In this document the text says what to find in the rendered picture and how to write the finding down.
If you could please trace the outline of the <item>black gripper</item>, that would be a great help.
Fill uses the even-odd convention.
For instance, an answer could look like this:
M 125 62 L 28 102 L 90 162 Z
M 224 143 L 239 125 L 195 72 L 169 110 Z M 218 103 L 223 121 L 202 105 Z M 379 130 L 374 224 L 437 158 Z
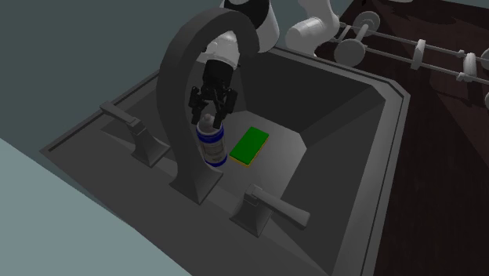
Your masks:
M 237 100 L 237 91 L 229 88 L 234 73 L 234 68 L 221 60 L 207 60 L 202 75 L 203 85 L 201 90 L 193 86 L 190 91 L 188 106 L 191 108 L 191 123 L 196 125 L 201 119 L 201 112 L 208 105 L 208 96 L 215 93 L 213 100 L 216 115 L 213 127 L 219 129 L 224 118 L 234 112 Z

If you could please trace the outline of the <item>white bottle with blue bands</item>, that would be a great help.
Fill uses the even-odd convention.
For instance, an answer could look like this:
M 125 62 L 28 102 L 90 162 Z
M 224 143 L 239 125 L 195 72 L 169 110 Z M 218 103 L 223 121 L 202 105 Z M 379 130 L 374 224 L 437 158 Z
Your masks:
M 227 160 L 227 150 L 223 125 L 216 129 L 213 126 L 214 120 L 214 116 L 205 114 L 197 123 L 196 134 L 205 162 L 219 167 Z

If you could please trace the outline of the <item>grey arched faucet spout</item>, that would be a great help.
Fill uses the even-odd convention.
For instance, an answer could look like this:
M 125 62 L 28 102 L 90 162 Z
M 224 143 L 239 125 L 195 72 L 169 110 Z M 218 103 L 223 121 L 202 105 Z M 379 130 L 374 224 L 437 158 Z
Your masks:
M 161 62 L 156 104 L 162 127 L 176 157 L 178 172 L 170 186 L 200 205 L 223 173 L 204 162 L 186 115 L 185 92 L 194 63 L 202 49 L 221 34 L 237 36 L 240 54 L 259 51 L 259 38 L 251 20 L 241 12 L 214 7 L 187 21 L 168 44 Z

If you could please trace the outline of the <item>green and yellow sponge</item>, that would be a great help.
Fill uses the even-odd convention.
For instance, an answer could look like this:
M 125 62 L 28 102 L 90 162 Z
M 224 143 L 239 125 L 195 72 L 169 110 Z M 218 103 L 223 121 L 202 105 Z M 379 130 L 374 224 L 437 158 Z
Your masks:
M 269 133 L 256 127 L 249 127 L 229 153 L 230 158 L 243 166 L 249 167 L 269 137 Z

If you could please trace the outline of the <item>dark grey sink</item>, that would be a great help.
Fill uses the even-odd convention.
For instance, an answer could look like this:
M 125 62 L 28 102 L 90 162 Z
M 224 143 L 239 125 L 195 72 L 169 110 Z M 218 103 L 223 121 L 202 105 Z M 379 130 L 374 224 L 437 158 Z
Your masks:
M 200 204 L 170 186 L 174 153 L 150 168 L 125 124 L 96 112 L 43 154 L 192 276 L 373 276 L 409 97 L 395 82 L 274 48 L 239 68 L 234 147 L 270 137 L 253 163 L 229 160 Z M 310 213 L 273 213 L 260 237 L 230 220 L 250 184 Z

